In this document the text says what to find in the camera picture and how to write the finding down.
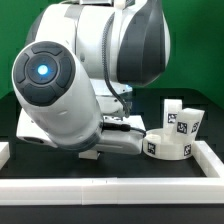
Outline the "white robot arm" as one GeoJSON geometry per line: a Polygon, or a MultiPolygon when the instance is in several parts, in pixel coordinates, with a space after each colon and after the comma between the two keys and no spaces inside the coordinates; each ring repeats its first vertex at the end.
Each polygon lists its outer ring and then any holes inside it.
{"type": "Polygon", "coordinates": [[[35,20],[12,67],[17,137],[76,152],[138,154],[145,131],[121,95],[164,72],[161,0],[71,0],[35,20]]]}

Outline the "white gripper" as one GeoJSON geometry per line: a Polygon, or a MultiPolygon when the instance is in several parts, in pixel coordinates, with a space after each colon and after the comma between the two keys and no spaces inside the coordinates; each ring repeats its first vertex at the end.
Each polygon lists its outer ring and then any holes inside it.
{"type": "MultiPolygon", "coordinates": [[[[109,125],[118,125],[119,127],[123,125],[129,125],[128,118],[123,120],[118,120],[114,117],[107,117],[106,121],[109,125]]],[[[35,122],[27,115],[24,110],[21,110],[19,121],[17,125],[16,136],[23,141],[46,145],[53,148],[57,148],[57,145],[49,138],[49,136],[37,126],[35,122]]],[[[87,150],[95,150],[98,153],[108,152],[108,153],[119,153],[119,154],[129,154],[138,155],[142,151],[144,133],[131,130],[104,130],[101,135],[101,139],[94,146],[84,146],[80,149],[72,148],[73,151],[81,152],[87,150]]]]}

